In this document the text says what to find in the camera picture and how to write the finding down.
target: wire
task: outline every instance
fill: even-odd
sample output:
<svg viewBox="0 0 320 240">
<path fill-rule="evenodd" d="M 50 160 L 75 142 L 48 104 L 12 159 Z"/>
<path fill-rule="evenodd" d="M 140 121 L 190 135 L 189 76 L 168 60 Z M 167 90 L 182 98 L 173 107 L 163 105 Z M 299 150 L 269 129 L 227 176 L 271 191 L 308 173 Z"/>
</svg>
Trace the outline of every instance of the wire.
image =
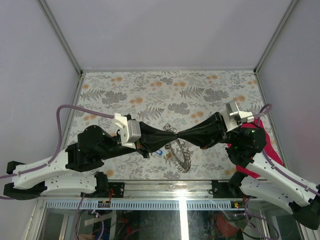
<svg viewBox="0 0 320 240">
<path fill-rule="evenodd" d="M 109 202 L 110 202 L 110 207 L 111 207 L 111 199 L 112 199 L 112 196 L 114 194 L 114 190 L 112 188 L 110 188 L 109 190 Z"/>
<path fill-rule="evenodd" d="M 101 229 L 100 236 L 97 239 L 97 240 L 101 240 L 102 235 L 104 234 L 104 231 L 105 231 L 105 222 L 104 222 L 104 219 L 102 218 L 102 216 L 99 213 L 97 213 L 95 210 L 93 211 L 93 213 L 95 213 L 101 220 L 102 229 Z"/>
<path fill-rule="evenodd" d="M 78 205 L 78 207 L 76 209 L 76 214 L 75 214 L 76 217 L 75 217 L 75 224 L 74 224 L 74 235 L 75 235 L 77 240 L 79 240 L 78 231 L 77 231 L 78 217 L 79 217 L 79 212 L 80 212 L 80 206 L 82 205 L 82 202 L 84 201 L 85 196 L 86 196 L 86 194 L 83 193 L 81 201 L 79 202 L 79 205 Z"/>
<path fill-rule="evenodd" d="M 248 197 L 247 195 L 244 195 L 244 196 L 243 196 L 243 199 L 242 199 L 242 203 L 243 203 L 243 204 L 245 203 L 247 197 Z"/>
<path fill-rule="evenodd" d="M 245 202 L 245 206 L 244 206 L 244 215 L 245 215 L 245 218 L 246 220 L 248 221 L 250 227 L 259 235 L 261 236 L 262 238 L 265 238 L 267 240 L 278 240 L 280 238 L 280 234 L 277 230 L 277 228 L 275 227 L 275 225 L 273 225 L 270 221 L 268 221 L 267 219 L 265 219 L 264 217 L 262 216 L 259 216 L 259 215 L 255 215 L 253 213 L 248 213 L 248 203 L 249 201 L 252 199 L 253 197 L 249 197 L 248 200 Z M 260 220 L 263 220 L 265 221 L 268 226 L 271 226 L 274 230 L 275 230 L 275 233 L 276 233 L 276 237 L 275 238 L 270 238 L 270 237 L 267 237 L 267 236 L 264 236 L 262 233 L 260 233 L 256 227 L 254 227 L 254 225 L 251 223 L 249 217 L 254 217 L 254 218 L 257 218 L 257 219 L 260 219 Z"/>
<path fill-rule="evenodd" d="M 257 117 L 257 120 L 258 120 L 258 124 L 257 124 L 257 125 L 258 125 L 259 127 L 260 127 L 260 121 L 261 121 L 261 120 L 260 120 L 260 117 L 261 117 L 260 114 L 263 114 L 263 116 L 264 116 L 265 114 L 269 113 L 269 112 L 271 111 L 271 109 L 272 109 L 272 104 L 268 103 L 268 104 L 264 105 L 264 106 L 261 108 L 261 110 L 260 110 L 260 112 L 259 112 L 258 114 L 253 115 L 254 117 L 255 117 L 255 116 L 258 116 L 258 117 Z M 293 177 L 289 176 L 288 174 L 286 174 L 285 172 L 283 172 L 280 168 L 278 168 L 277 166 L 275 166 L 275 164 L 272 162 L 272 160 L 271 160 L 271 159 L 269 158 L 269 156 L 267 155 L 265 149 L 262 150 L 262 154 L 263 154 L 263 156 L 265 157 L 265 159 L 268 161 L 268 163 L 269 163 L 278 173 L 280 173 L 281 175 L 283 175 L 284 177 L 286 177 L 286 178 L 289 179 L 290 181 L 294 182 L 295 184 L 299 185 L 300 187 L 304 188 L 307 192 L 310 191 L 311 193 L 313 193 L 313 194 L 315 194 L 316 196 L 320 197 L 320 193 L 319 193 L 319 192 L 317 192 L 317 191 L 309 188 L 307 185 L 299 182 L 298 180 L 295 180 Z"/>
<path fill-rule="evenodd" d="M 103 117 L 103 118 L 109 118 L 109 119 L 113 119 L 114 118 L 114 116 L 110 115 L 110 114 L 105 114 L 105 113 L 101 113 L 101 112 L 97 112 L 97 111 L 92 111 L 92 110 L 89 110 L 89 109 L 85 109 L 83 107 L 74 106 L 74 105 L 70 105 L 70 104 L 64 104 L 64 105 L 59 106 L 57 108 L 57 110 L 56 110 L 56 123 L 57 123 L 57 127 L 58 127 L 58 144 L 56 146 L 56 149 L 55 149 L 55 152 L 54 152 L 53 156 L 49 159 L 49 161 L 47 163 L 44 163 L 44 164 L 40 165 L 40 166 L 33 167 L 33 168 L 30 168 L 30 169 L 27 169 L 27 170 L 24 170 L 24 171 L 19 171 L 17 174 L 12 173 L 12 174 L 8 174 L 8 175 L 0 176 L 0 179 L 11 178 L 11 177 L 14 177 L 14 176 L 17 176 L 17 175 L 22 175 L 22 174 L 26 174 L 26 173 L 30 173 L 30 172 L 33 172 L 33 171 L 36 171 L 36 170 L 43 169 L 44 167 L 46 167 L 47 165 L 51 164 L 56 159 L 56 157 L 58 156 L 58 154 L 60 152 L 61 145 L 62 145 L 62 128 L 61 128 L 61 121 L 60 121 L 60 111 L 62 109 L 74 109 L 74 110 L 78 110 L 78 111 L 85 112 L 85 113 L 88 113 L 88 114 L 97 115 L 97 116 L 100 116 L 100 117 Z M 6 197 L 6 196 L 0 196 L 0 199 L 2 199 L 2 200 L 13 200 L 14 198 Z"/>
<path fill-rule="evenodd" d="M 241 231 L 242 234 L 246 235 L 247 237 L 251 238 L 251 239 L 257 239 L 257 240 L 261 240 L 261 237 L 254 237 L 254 236 L 250 236 L 249 234 L 245 233 L 244 231 Z"/>
<path fill-rule="evenodd" d="M 271 103 L 267 103 L 266 105 L 264 105 L 264 106 L 261 108 L 260 112 L 257 113 L 257 114 L 255 114 L 255 115 L 253 115 L 253 117 L 254 117 L 255 119 L 259 119 L 259 118 L 263 117 L 264 115 L 270 113 L 272 107 L 273 107 L 273 106 L 272 106 Z"/>
</svg>

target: patterned table surface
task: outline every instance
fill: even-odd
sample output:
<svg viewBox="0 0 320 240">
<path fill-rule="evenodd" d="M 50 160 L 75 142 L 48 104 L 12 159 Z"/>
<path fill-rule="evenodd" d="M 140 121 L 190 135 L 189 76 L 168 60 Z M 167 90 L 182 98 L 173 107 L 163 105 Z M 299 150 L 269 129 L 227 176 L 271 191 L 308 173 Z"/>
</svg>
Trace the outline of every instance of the patterned table surface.
<svg viewBox="0 0 320 240">
<path fill-rule="evenodd" d="M 263 106 L 252 71 L 147 71 L 87 72 L 78 106 L 111 114 L 131 114 L 132 118 L 167 131 L 190 128 L 236 101 L 243 111 L 257 113 Z M 263 124 L 275 150 L 274 136 L 266 117 Z M 77 111 L 68 144 L 89 125 L 98 125 L 111 135 L 117 126 L 112 120 Z M 224 144 L 201 150 L 185 141 L 173 141 L 144 159 L 132 153 L 104 161 L 99 171 L 114 180 L 220 180 L 229 179 L 235 166 Z M 84 172 L 88 175 L 96 172 Z"/>
</svg>

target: red cloth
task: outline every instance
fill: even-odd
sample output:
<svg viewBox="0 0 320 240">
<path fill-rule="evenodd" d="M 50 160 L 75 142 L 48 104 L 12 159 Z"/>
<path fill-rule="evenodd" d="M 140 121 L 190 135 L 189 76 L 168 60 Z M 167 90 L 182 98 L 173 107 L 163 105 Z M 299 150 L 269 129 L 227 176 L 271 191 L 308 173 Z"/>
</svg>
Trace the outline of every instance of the red cloth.
<svg viewBox="0 0 320 240">
<path fill-rule="evenodd" d="M 245 123 L 242 124 L 241 126 L 242 128 L 253 128 L 256 129 L 257 127 L 251 123 Z M 260 127 L 262 127 L 264 129 L 264 124 L 263 122 L 260 120 Z M 266 132 L 266 130 L 264 130 L 265 132 L 265 140 L 266 140 L 266 146 L 264 148 L 266 154 L 269 156 L 269 158 L 273 159 L 274 161 L 276 161 L 278 164 L 281 164 L 282 166 L 284 165 L 283 162 L 281 161 L 281 158 L 279 157 L 279 155 L 276 153 L 276 151 L 274 150 L 274 148 L 271 145 L 270 142 L 270 136 L 269 134 Z M 249 176 L 253 177 L 253 178 L 258 178 L 260 177 L 260 175 L 254 173 L 253 171 L 249 171 L 248 169 L 245 169 L 239 165 L 236 166 L 236 170 L 245 174 L 248 174 Z"/>
</svg>

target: red object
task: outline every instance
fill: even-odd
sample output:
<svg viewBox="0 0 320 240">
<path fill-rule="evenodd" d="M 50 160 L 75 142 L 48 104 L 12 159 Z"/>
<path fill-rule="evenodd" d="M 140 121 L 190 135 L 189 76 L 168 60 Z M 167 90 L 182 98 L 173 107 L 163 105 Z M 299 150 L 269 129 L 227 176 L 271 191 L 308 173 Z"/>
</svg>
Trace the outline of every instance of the red object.
<svg viewBox="0 0 320 240">
<path fill-rule="evenodd" d="M 236 235 L 239 228 L 234 227 L 228 223 L 228 221 L 224 218 L 224 215 L 218 213 L 214 215 L 215 226 L 214 230 L 217 234 L 224 238 L 231 238 Z"/>
<path fill-rule="evenodd" d="M 252 129 L 256 129 L 257 127 L 251 123 L 245 123 L 242 124 L 241 126 L 242 128 L 252 128 Z M 264 129 L 264 124 L 263 122 L 260 120 L 260 127 Z M 272 160 L 276 161 L 278 164 L 281 164 L 282 166 L 284 165 L 283 162 L 281 161 L 281 158 L 279 157 L 279 155 L 276 153 L 276 151 L 274 150 L 274 148 L 272 147 L 272 144 L 270 142 L 270 136 L 269 134 L 266 132 L 266 130 L 264 130 L 265 132 L 265 140 L 266 140 L 266 146 L 264 148 L 265 153 L 269 156 L 269 158 L 271 158 Z M 260 177 L 260 175 L 254 173 L 253 171 L 249 171 L 248 169 L 245 169 L 239 165 L 236 166 L 236 170 L 245 174 L 248 174 L 249 176 L 253 177 L 253 178 L 258 178 Z"/>
</svg>

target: gray wall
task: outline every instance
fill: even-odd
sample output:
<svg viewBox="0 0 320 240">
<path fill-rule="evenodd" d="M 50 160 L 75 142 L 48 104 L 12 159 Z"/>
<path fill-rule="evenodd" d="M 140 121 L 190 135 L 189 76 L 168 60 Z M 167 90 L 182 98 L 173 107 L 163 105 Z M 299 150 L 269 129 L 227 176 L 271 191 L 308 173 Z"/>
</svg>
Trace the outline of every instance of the gray wall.
<svg viewBox="0 0 320 240">
<path fill-rule="evenodd" d="M 83 69 L 253 69 L 291 0 L 47 2 Z"/>
<path fill-rule="evenodd" d="M 0 169 L 54 153 L 56 108 L 67 104 L 77 74 L 35 0 L 0 8 Z M 1 181 L 3 185 L 9 180 Z M 0 200 L 1 239 L 22 238 L 36 201 Z"/>
<path fill-rule="evenodd" d="M 301 0 L 259 76 L 288 166 L 320 184 L 320 1 Z"/>
</svg>

